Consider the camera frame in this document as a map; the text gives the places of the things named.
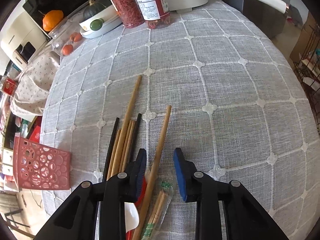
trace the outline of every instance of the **jar of goji berries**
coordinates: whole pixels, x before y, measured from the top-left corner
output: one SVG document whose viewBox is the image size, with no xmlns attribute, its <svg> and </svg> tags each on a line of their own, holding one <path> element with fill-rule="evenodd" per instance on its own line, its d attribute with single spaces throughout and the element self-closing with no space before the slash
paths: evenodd
<svg viewBox="0 0 320 240">
<path fill-rule="evenodd" d="M 134 28 L 144 23 L 135 0 L 111 0 L 111 2 L 126 28 Z"/>
<path fill-rule="evenodd" d="M 143 18 L 150 29 L 170 24 L 170 11 L 167 0 L 137 0 Z"/>
</svg>

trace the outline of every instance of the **orange pumpkin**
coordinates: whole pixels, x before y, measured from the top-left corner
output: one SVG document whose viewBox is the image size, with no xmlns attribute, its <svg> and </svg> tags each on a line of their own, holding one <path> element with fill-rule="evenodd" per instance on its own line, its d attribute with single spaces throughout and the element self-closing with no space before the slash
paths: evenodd
<svg viewBox="0 0 320 240">
<path fill-rule="evenodd" d="M 46 32 L 50 32 L 53 30 L 55 26 L 58 25 L 59 22 L 63 19 L 63 11 L 60 10 L 52 10 L 48 12 L 42 20 L 43 29 Z"/>
</svg>

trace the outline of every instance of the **gray tablecloth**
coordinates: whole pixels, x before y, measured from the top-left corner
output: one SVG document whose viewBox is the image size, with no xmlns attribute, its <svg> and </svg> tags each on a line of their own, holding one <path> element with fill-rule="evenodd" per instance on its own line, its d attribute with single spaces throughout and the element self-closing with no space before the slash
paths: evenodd
<svg viewBox="0 0 320 240">
<path fill-rule="evenodd" d="M 156 30 L 119 26 L 64 58 L 41 142 L 72 152 L 72 189 L 97 182 L 114 120 L 143 74 L 132 118 L 143 113 L 137 148 L 147 150 L 147 170 L 172 105 L 158 182 L 174 176 L 173 150 L 181 147 L 198 170 L 242 182 L 290 239 L 303 240 L 319 217 L 320 147 L 296 76 L 271 41 L 220 0 L 172 19 Z M 69 193 L 43 191 L 46 212 Z M 176 191 L 158 239 L 194 239 L 195 217 L 195 204 Z"/>
</svg>

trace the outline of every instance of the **jar label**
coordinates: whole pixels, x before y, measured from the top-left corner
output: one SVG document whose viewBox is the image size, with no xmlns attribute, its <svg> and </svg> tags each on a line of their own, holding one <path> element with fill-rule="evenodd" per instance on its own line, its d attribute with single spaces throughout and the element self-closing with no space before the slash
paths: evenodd
<svg viewBox="0 0 320 240">
<path fill-rule="evenodd" d="M 168 3 L 167 3 L 167 0 L 160 0 L 161 1 L 161 4 L 162 4 L 162 9 L 163 9 L 163 12 L 167 12 L 169 11 L 169 6 L 168 6 Z"/>
<path fill-rule="evenodd" d="M 167 0 L 137 0 L 137 3 L 147 21 L 159 20 L 169 13 Z"/>
</svg>

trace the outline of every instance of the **pumpkin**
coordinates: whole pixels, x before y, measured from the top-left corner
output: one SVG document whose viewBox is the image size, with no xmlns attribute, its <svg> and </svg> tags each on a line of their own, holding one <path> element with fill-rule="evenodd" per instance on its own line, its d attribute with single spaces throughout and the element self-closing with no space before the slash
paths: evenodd
<svg viewBox="0 0 320 240">
<path fill-rule="evenodd" d="M 48 12 L 42 20 L 43 29 L 46 32 L 50 32 L 53 30 L 55 26 L 58 25 L 59 22 L 63 19 L 63 11 L 60 10 L 52 10 Z"/>
<path fill-rule="evenodd" d="M 95 16 L 99 12 L 103 11 L 108 6 L 109 5 L 106 6 L 100 1 L 89 0 L 89 6 L 83 11 L 83 21 L 90 19 L 91 17 Z"/>
</svg>

